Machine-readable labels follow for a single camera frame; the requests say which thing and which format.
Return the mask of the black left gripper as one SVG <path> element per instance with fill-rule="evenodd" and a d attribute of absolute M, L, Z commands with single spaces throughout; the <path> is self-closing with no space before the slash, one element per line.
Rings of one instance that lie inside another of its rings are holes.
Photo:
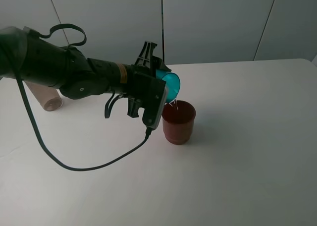
<path fill-rule="evenodd" d="M 145 97 L 156 70 L 171 72 L 163 60 L 153 55 L 157 44 L 145 41 L 136 61 L 123 66 L 123 96 L 128 99 L 128 116 L 137 118 L 140 108 L 144 109 Z"/>

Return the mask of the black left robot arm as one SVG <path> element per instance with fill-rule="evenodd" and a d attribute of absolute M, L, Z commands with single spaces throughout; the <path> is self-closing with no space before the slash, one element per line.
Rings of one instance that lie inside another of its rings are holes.
<path fill-rule="evenodd" d="M 83 42 L 59 47 L 48 37 L 25 27 L 7 27 L 0 31 L 0 74 L 20 77 L 23 81 L 58 89 L 64 96 L 78 100 L 110 93 L 105 118 L 114 103 L 128 99 L 128 115 L 149 124 L 161 115 L 169 102 L 169 89 L 163 76 L 170 73 L 163 61 L 153 54 L 155 43 L 145 42 L 132 65 L 85 57 L 78 49 Z"/>

